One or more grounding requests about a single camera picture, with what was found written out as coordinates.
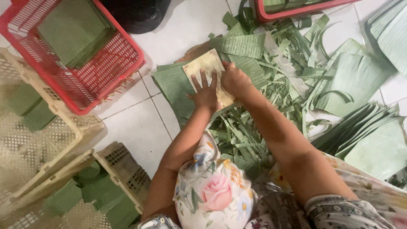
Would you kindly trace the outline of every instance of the white tile floor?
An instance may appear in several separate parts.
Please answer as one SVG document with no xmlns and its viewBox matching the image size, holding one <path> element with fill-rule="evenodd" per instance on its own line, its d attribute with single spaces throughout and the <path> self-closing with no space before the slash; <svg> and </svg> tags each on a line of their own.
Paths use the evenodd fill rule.
<svg viewBox="0 0 407 229">
<path fill-rule="evenodd" d="M 338 22 L 325 33 L 323 42 L 327 52 L 333 53 L 350 37 L 364 44 L 361 25 L 386 2 L 388 0 L 362 0 L 324 10 L 330 18 L 329 24 Z M 132 35 L 146 55 L 147 65 L 140 71 L 144 77 L 116 97 L 114 103 L 95 111 L 107 127 L 95 150 L 101 150 L 113 141 L 123 142 L 149 176 L 154 175 L 163 153 L 179 132 L 179 126 L 149 71 L 157 65 L 173 63 L 189 48 L 208 40 L 210 33 L 226 34 L 222 17 L 227 11 L 236 15 L 239 4 L 240 0 L 172 0 L 163 23 L 156 30 Z M 2 0 L 0 13 L 8 5 L 9 0 Z M 1 36 L 0 47 L 13 51 Z M 407 115 L 406 88 L 407 79 L 396 75 L 384 83 L 372 100 L 387 105 L 398 102 L 400 114 Z M 315 116 L 326 118 L 322 114 Z"/>
</svg>

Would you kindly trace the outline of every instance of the red basket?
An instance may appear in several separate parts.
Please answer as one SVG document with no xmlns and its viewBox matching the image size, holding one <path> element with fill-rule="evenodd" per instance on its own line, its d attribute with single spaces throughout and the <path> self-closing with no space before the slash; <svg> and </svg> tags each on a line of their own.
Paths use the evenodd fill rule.
<svg viewBox="0 0 407 229">
<path fill-rule="evenodd" d="M 81 69 L 67 68 L 41 40 L 37 26 L 61 0 L 18 0 L 0 16 L 0 33 L 77 115 L 85 115 L 144 63 L 140 47 L 107 9 L 93 0 L 118 32 Z"/>
<path fill-rule="evenodd" d="M 287 11 L 273 13 L 273 14 L 267 14 L 266 11 L 264 11 L 263 0 L 255 0 L 255 3 L 256 3 L 257 19 L 260 22 L 272 22 L 272 21 L 276 21 L 279 19 L 284 19 L 284 18 L 301 15 L 301 14 L 320 11 L 323 9 L 337 7 L 337 6 L 340 6 L 343 4 L 348 4 L 348 3 L 357 2 L 357 1 L 360 1 L 360 0 L 331 0 L 329 2 L 318 3 L 318 4 L 314 4 L 314 5 L 309 5 L 306 7 L 301 7 L 298 9 L 292 9 L 292 10 L 287 10 Z"/>
</svg>

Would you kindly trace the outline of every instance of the person's hand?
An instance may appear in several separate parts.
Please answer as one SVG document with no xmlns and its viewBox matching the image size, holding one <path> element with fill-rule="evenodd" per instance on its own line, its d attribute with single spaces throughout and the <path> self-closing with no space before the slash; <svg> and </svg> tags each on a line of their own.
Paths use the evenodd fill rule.
<svg viewBox="0 0 407 229">
<path fill-rule="evenodd" d="M 192 75 L 192 82 L 194 83 L 197 93 L 195 95 L 186 95 L 189 99 L 192 99 L 195 103 L 195 109 L 205 109 L 212 114 L 215 113 L 218 108 L 218 96 L 216 95 L 216 84 L 218 81 L 217 72 L 212 72 L 212 82 L 208 86 L 208 80 L 206 79 L 205 70 L 201 69 L 201 81 L 202 88 L 199 85 L 195 75 Z"/>
<path fill-rule="evenodd" d="M 236 68 L 234 63 L 222 62 L 226 72 L 222 75 L 222 87 L 236 98 L 244 96 L 245 92 L 252 87 L 250 78 L 241 69 Z"/>
</svg>

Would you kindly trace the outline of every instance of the floral fabric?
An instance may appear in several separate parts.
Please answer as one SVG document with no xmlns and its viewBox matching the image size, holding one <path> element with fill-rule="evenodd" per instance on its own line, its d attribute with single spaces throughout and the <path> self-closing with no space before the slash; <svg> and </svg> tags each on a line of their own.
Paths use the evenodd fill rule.
<svg viewBox="0 0 407 229">
<path fill-rule="evenodd" d="M 360 200 L 322 195 L 302 208 L 278 163 L 251 183 L 242 170 L 220 158 L 212 136 L 205 132 L 194 160 L 178 174 L 173 200 L 181 225 L 156 215 L 138 228 L 407 229 L 407 192 L 325 156 Z"/>
<path fill-rule="evenodd" d="M 205 132 L 194 160 L 178 173 L 173 200 L 182 228 L 243 228 L 252 215 L 255 193 L 243 171 L 220 158 Z"/>
</svg>

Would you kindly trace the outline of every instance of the floral headscarf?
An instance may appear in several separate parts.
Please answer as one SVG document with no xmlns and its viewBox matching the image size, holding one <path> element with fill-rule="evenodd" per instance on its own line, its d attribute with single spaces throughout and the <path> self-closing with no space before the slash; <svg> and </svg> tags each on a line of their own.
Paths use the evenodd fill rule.
<svg viewBox="0 0 407 229">
<path fill-rule="evenodd" d="M 178 173 L 173 200 L 184 229 L 245 227 L 256 194 L 244 172 L 220 158 L 216 143 L 205 131 L 194 154 Z"/>
</svg>

